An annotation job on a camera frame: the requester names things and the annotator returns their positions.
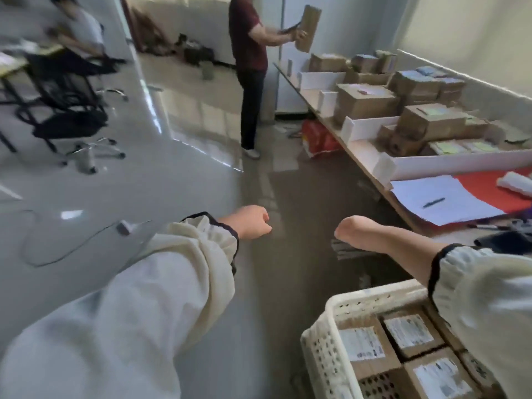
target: office chair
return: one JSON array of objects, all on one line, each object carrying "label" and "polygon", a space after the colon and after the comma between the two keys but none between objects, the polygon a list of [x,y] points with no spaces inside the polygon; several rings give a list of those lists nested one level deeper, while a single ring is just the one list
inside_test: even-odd
[{"label": "office chair", "polygon": [[51,57],[26,54],[26,59],[28,74],[41,101],[53,111],[52,116],[43,122],[31,123],[33,135],[45,140],[56,154],[57,148],[51,140],[77,139],[76,149],[62,155],[62,165],[67,165],[70,157],[85,153],[89,173],[97,173],[94,149],[105,149],[124,159],[126,155],[116,147],[116,140],[101,137],[94,142],[86,141],[106,127],[108,121],[89,80],[65,72]]},{"label": "office chair", "polygon": [[[105,27],[100,24],[100,28],[102,29],[102,34],[105,32]],[[105,51],[105,46],[103,50],[104,56],[102,58],[95,58],[90,60],[100,60],[104,65],[113,65],[116,66],[118,64],[125,64],[127,61],[123,59],[117,59],[117,58],[111,58],[107,55]],[[103,79],[101,75],[97,75],[97,78],[100,82],[101,88],[96,91],[97,95],[104,95],[105,93],[117,93],[122,97],[124,101],[129,101],[129,97],[125,94],[125,92],[122,89],[118,88],[106,88],[103,85]]]}]

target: white shoe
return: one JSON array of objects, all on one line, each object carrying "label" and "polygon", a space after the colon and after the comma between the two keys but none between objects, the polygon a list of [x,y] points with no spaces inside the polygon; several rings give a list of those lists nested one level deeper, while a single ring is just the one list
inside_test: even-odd
[{"label": "white shoe", "polygon": [[242,151],[244,152],[244,154],[246,154],[252,160],[258,160],[261,157],[261,153],[259,153],[254,148],[252,150],[247,150],[245,148],[242,148]]}]

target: chair base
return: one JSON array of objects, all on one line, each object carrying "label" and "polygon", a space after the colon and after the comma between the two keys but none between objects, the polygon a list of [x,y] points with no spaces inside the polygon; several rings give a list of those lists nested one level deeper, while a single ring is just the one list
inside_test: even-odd
[{"label": "chair base", "polygon": [[125,101],[125,102],[128,102],[129,101],[129,97],[125,94],[125,92],[121,89],[117,89],[117,88],[103,88],[103,89],[99,89],[96,91],[96,94],[97,95],[103,95],[105,93],[117,93],[118,95],[120,95],[122,97],[122,99]]},{"label": "chair base", "polygon": [[123,160],[126,155],[118,147],[116,147],[116,141],[107,137],[102,137],[96,140],[95,142],[84,142],[80,141],[76,144],[76,149],[66,153],[64,155],[64,160],[62,165],[68,165],[68,160],[74,155],[82,155],[84,153],[84,163],[87,167],[89,174],[98,173],[98,168],[96,167],[96,159],[94,157],[94,149],[103,149],[113,152],[117,158]]}]

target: cable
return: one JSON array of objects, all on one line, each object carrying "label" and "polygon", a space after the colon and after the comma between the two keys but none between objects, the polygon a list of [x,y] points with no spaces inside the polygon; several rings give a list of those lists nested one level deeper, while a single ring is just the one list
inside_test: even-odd
[{"label": "cable", "polygon": [[[35,225],[38,225],[40,223],[40,217],[39,217],[39,214],[35,211],[35,210],[31,210],[31,209],[25,209],[25,210],[19,210],[19,211],[13,211],[13,212],[8,212],[8,213],[2,213],[0,215],[6,215],[6,214],[19,214],[19,213],[32,213],[34,216],[35,216]],[[143,225],[145,223],[148,223],[148,222],[151,222],[152,220],[149,220],[149,221],[144,221],[143,223],[139,224],[139,225]],[[67,257],[69,257],[70,255],[72,255],[74,252],[76,252],[78,249],[84,247],[85,245],[87,245],[93,238],[95,238],[96,236],[98,236],[99,234],[103,233],[104,231],[108,230],[109,228],[113,228],[113,227],[117,227],[120,223],[122,223],[123,221],[115,221],[113,222],[112,224],[108,225],[107,227],[104,227],[100,230],[98,230],[97,232],[95,232],[94,234],[92,234],[90,237],[88,237],[87,239],[85,239],[80,245],[76,246],[75,248],[69,250],[68,252],[66,252],[64,255],[60,256],[59,258],[53,260],[53,261],[50,261],[50,262],[43,262],[43,263],[34,263],[32,262],[30,259],[28,259],[26,256],[25,256],[25,251],[26,251],[26,247],[28,245],[28,241],[30,240],[30,237],[32,236],[32,233],[33,233],[33,229],[30,230],[29,233],[26,234],[26,236],[24,237],[24,240],[22,241],[22,245],[20,247],[20,258],[22,259],[23,262],[25,262],[25,264],[29,265],[29,266],[32,266],[34,268],[41,268],[41,267],[44,267],[44,266],[48,266],[50,264],[54,264],[54,263],[57,263],[57,262],[60,262],[62,261],[63,259],[66,259]]]}]

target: maroon shirt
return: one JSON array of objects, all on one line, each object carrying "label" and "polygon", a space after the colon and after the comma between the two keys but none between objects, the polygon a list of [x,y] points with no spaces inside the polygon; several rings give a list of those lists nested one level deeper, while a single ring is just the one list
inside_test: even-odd
[{"label": "maroon shirt", "polygon": [[229,35],[237,70],[268,69],[266,46],[259,45],[249,32],[261,23],[251,0],[231,0],[229,4]]}]

